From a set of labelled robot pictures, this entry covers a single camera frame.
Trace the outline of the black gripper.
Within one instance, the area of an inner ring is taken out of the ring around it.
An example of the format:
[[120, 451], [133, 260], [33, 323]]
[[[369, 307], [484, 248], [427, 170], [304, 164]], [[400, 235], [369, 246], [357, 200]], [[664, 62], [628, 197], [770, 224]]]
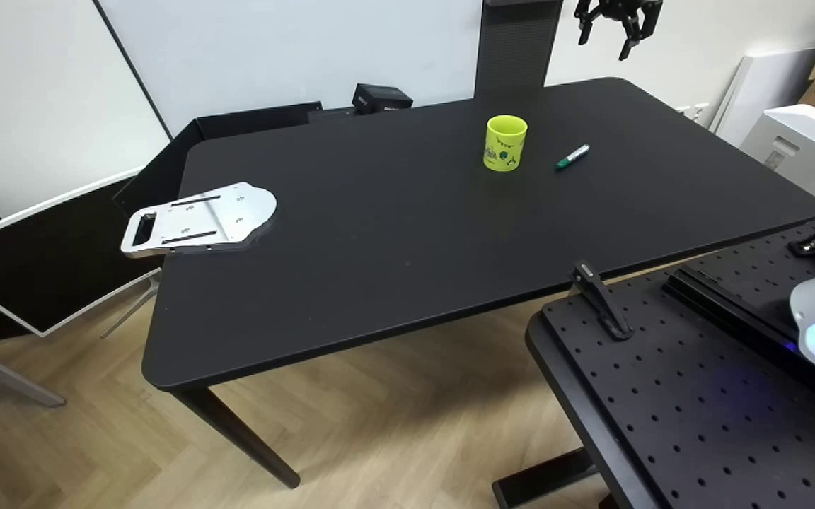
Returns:
[[659, 19], [661, 0], [576, 0], [574, 16], [576, 16], [576, 44], [584, 44], [590, 36], [594, 16], [607, 16], [623, 21], [624, 41], [620, 47], [620, 58], [628, 58], [631, 51], [652, 34], [652, 26]]

